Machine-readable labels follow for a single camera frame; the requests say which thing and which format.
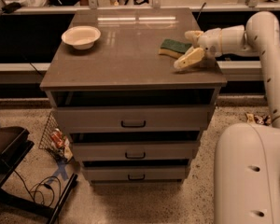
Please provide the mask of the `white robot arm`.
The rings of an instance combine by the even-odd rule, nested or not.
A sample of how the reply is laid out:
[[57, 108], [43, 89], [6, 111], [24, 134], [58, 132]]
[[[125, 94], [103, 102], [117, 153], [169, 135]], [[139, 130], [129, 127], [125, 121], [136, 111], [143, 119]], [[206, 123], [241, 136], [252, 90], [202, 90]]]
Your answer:
[[238, 123], [220, 136], [214, 164], [214, 224], [280, 224], [280, 24], [261, 11], [246, 25], [187, 31], [184, 71], [222, 54], [259, 57], [272, 124]]

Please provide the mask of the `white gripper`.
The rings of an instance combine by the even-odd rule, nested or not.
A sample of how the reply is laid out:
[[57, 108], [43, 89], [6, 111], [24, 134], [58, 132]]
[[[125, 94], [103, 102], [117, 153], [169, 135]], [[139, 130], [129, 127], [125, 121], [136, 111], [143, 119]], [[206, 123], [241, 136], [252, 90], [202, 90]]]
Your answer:
[[215, 28], [203, 31], [186, 31], [185, 38], [198, 48], [190, 48], [174, 62], [176, 70], [183, 70], [200, 62], [203, 57], [220, 57], [222, 55], [222, 30]]

